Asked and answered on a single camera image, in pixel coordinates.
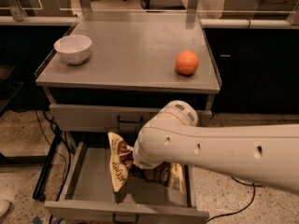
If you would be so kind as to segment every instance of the speckled floor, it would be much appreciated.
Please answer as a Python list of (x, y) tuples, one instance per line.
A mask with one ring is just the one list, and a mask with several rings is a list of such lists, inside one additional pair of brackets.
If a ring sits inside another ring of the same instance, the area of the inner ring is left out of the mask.
[[(38, 111), (41, 127), (51, 141), (53, 137), (50, 124)], [(299, 115), (246, 115), (216, 114), (210, 126), (242, 126), (260, 124), (298, 123)], [(46, 155), (49, 144), (41, 132), (35, 111), (15, 113), (7, 111), (0, 118), (0, 148), (6, 156)], [(58, 152), (65, 156), (63, 145)], [(45, 189), (46, 200), (54, 201), (64, 174), (65, 160), (55, 155), (49, 180)], [(12, 202), (9, 212), (0, 219), (0, 223), (32, 223), (40, 217), (43, 223), (49, 223), (50, 213), (44, 204), (32, 198), (41, 166), (21, 168), (0, 168), (0, 199)], [(208, 211), (210, 216), (230, 213), (243, 208), (252, 197), (252, 187), (236, 183), (232, 178), (218, 175), (202, 169), (194, 169), (195, 197), (198, 210)], [(221, 217), (210, 223), (299, 223), (299, 197), (270, 188), (257, 188), (252, 205), (237, 215)], [(83, 220), (64, 220), (63, 223), (103, 223)]]

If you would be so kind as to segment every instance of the shoe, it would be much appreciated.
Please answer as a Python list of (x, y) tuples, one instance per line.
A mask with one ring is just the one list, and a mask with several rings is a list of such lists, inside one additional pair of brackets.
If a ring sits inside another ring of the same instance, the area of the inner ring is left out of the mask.
[(9, 210), (11, 203), (8, 200), (0, 200), (0, 218)]

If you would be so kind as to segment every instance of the floor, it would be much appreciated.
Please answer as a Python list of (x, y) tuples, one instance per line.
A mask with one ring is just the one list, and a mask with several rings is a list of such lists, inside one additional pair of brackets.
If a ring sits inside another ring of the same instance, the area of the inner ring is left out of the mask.
[[(243, 126), (298, 123), (299, 115), (215, 114), (209, 126)], [(41, 111), (16, 113), (6, 111), (0, 118), (0, 147), (5, 156), (46, 155), (48, 141), (53, 137), (50, 123)], [(59, 145), (45, 188), (46, 201), (54, 201), (62, 185), (67, 152)], [(32, 223), (39, 217), (49, 223), (50, 213), (44, 204), (32, 198), (41, 166), (0, 168), (0, 199), (12, 202), (9, 212), (0, 223)], [(238, 211), (252, 197), (252, 187), (236, 183), (231, 177), (199, 168), (194, 169), (197, 209), (208, 211), (211, 217)], [(257, 188), (252, 205), (245, 211), (210, 221), (210, 223), (299, 223), (299, 197), (270, 188)], [(62, 223), (102, 223), (83, 220), (64, 220)]]

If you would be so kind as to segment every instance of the closed drawer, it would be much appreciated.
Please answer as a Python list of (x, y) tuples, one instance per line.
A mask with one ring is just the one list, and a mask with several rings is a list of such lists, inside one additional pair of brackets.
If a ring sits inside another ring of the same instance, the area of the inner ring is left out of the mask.
[[(109, 159), (109, 149), (80, 143), (60, 200), (45, 202), (45, 207), (55, 217), (113, 223), (198, 224), (208, 219), (208, 212), (197, 211), (193, 199), (188, 202), (188, 195), (160, 184), (129, 179), (115, 194)], [(187, 184), (190, 192), (193, 181), (188, 179)]]
[[(137, 133), (160, 109), (99, 105), (50, 105), (56, 122), (63, 131), (96, 133)], [(199, 124), (207, 126), (210, 111), (196, 111)]]

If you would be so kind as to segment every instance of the brown chip bag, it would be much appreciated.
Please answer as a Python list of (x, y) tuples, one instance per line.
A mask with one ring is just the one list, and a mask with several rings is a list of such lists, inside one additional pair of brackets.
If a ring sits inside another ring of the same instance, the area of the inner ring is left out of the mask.
[(140, 169), (133, 164), (133, 148), (130, 147), (116, 133), (108, 133), (111, 148), (110, 172), (114, 191), (118, 192), (127, 179), (143, 178), (147, 182), (161, 183), (162, 185), (180, 190), (186, 194), (183, 171), (180, 164), (163, 162), (154, 169)]

